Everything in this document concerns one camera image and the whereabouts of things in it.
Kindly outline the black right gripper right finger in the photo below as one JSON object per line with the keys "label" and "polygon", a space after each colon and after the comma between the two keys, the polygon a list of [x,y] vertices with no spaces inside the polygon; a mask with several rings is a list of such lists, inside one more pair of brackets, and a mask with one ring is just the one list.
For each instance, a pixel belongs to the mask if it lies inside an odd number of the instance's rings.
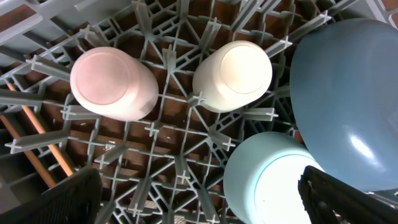
{"label": "black right gripper right finger", "polygon": [[312,223],[397,224],[397,210],[313,166],[306,166],[298,192]]}

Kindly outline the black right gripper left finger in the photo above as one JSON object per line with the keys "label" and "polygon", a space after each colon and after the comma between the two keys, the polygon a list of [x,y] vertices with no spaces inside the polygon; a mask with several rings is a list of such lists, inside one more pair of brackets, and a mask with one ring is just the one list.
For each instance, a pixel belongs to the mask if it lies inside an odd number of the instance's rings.
{"label": "black right gripper left finger", "polygon": [[1,223],[94,223],[102,188],[98,170],[83,168],[39,198],[1,214]]}

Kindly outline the light blue bowl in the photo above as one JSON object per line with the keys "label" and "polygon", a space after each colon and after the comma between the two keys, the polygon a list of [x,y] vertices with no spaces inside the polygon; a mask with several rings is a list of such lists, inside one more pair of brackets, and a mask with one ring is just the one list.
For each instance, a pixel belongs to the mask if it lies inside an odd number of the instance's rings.
{"label": "light blue bowl", "polygon": [[306,166],[319,168],[307,148],[284,133],[247,138],[224,170],[231,211],[244,223],[310,223],[298,190]]}

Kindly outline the dark blue plate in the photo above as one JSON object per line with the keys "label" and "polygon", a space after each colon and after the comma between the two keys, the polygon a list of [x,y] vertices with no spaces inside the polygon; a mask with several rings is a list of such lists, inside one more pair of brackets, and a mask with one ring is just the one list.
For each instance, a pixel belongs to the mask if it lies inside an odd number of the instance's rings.
{"label": "dark blue plate", "polygon": [[290,68],[298,130],[322,169],[362,191],[397,187],[397,30],[348,19],[306,35]]}

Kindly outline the pink cup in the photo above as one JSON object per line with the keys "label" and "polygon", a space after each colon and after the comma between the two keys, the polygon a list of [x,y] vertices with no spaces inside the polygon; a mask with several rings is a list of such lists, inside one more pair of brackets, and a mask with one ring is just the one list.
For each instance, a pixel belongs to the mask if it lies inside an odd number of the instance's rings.
{"label": "pink cup", "polygon": [[144,118],[159,97],[154,74],[114,47],[96,47],[82,54],[72,66],[70,86],[82,107],[120,121]]}

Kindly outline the cream white cup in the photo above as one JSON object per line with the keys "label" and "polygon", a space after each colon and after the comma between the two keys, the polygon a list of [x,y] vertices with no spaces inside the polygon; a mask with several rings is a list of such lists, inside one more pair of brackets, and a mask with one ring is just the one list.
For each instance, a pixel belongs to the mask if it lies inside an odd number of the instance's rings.
{"label": "cream white cup", "polygon": [[193,75],[193,93],[200,106],[215,113],[236,110],[259,99],[272,81],[272,64],[260,46],[230,42],[212,53]]}

